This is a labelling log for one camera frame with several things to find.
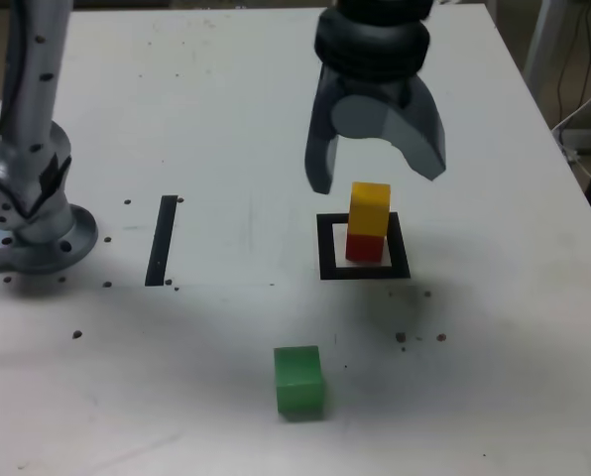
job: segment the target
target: white table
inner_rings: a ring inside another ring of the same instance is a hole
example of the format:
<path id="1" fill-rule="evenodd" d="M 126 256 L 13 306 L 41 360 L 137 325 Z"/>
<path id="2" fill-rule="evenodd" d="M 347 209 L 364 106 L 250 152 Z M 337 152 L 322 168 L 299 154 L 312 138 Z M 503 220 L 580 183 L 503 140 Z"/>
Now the white table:
<path id="1" fill-rule="evenodd" d="M 0 275 L 0 476 L 591 475 L 591 210 L 485 7 L 427 23 L 446 173 L 342 140 L 329 196 L 318 13 L 73 15 L 56 120 L 100 242 Z M 411 281 L 319 280 L 315 215 L 353 180 L 392 185 Z M 145 288 L 163 194 L 174 284 Z M 289 423 L 272 349 L 311 344 L 328 412 Z"/>

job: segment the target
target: metal robot arm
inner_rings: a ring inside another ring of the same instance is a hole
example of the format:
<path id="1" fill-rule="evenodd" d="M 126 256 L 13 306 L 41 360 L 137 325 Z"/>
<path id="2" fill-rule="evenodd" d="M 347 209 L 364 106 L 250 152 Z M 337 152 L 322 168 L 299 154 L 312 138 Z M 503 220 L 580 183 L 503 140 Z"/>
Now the metal robot arm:
<path id="1" fill-rule="evenodd" d="M 432 0 L 337 0 L 319 17 L 322 60 L 304 165 L 314 191 L 329 193 L 337 136 L 381 138 L 433 180 L 445 171 L 443 126 L 416 76 L 429 33 L 420 22 Z"/>
<path id="2" fill-rule="evenodd" d="M 0 113 L 0 271 L 51 273 L 94 246 L 64 194 L 70 142 L 52 121 L 72 0 L 14 0 Z"/>

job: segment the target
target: stacked blocks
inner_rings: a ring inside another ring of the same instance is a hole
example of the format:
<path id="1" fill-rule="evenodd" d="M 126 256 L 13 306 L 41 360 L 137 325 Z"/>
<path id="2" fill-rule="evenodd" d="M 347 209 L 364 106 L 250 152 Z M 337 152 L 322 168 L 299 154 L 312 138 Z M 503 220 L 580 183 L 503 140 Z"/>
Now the stacked blocks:
<path id="1" fill-rule="evenodd" d="M 390 185 L 353 182 L 346 238 L 347 260 L 365 263 L 382 261 L 390 208 Z"/>
<path id="2" fill-rule="evenodd" d="M 321 412 L 324 383 L 317 346 L 274 349 L 278 412 Z"/>

